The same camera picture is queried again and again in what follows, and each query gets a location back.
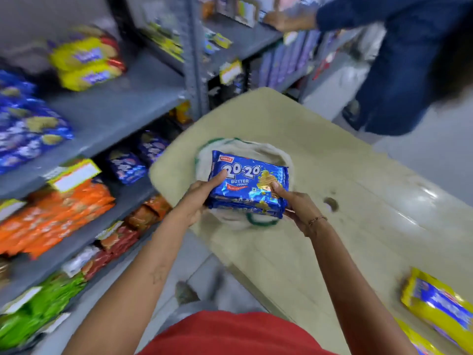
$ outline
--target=white cloth bag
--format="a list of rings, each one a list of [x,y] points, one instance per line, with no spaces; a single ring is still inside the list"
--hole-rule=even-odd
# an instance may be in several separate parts
[[[289,154],[271,144],[247,142],[238,138],[211,140],[200,148],[195,157],[195,177],[197,180],[207,181],[209,179],[213,150],[260,160],[278,166],[286,166],[289,172],[289,190],[294,188],[294,165]],[[234,230],[243,230],[251,225],[274,225],[278,221],[277,218],[266,215],[242,214],[227,209],[211,209],[210,211],[222,223],[227,224]]]

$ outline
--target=person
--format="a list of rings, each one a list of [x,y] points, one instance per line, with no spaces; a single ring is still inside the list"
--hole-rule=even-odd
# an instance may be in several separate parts
[[[198,181],[190,186],[151,240],[87,315],[69,340],[64,355],[135,353],[184,233],[199,219],[210,191],[226,176],[223,170],[209,182]],[[417,354],[310,197],[287,192],[277,183],[271,186],[276,194],[287,199],[289,208],[285,214],[312,242],[352,354]],[[205,307],[202,311],[181,310],[192,304],[178,308],[175,312],[180,321],[172,321],[171,326],[166,321],[140,354],[332,354],[322,350],[296,324],[266,312],[232,314],[205,311]]]
[[[263,21],[282,32],[384,22],[387,33],[379,54],[334,123],[355,135],[401,136],[415,129],[431,104],[458,97],[473,83],[473,56],[462,50],[471,51],[472,7],[473,0],[333,0],[316,14],[287,17],[275,11]],[[469,22],[468,31],[447,45],[452,34],[459,34],[462,20]]]

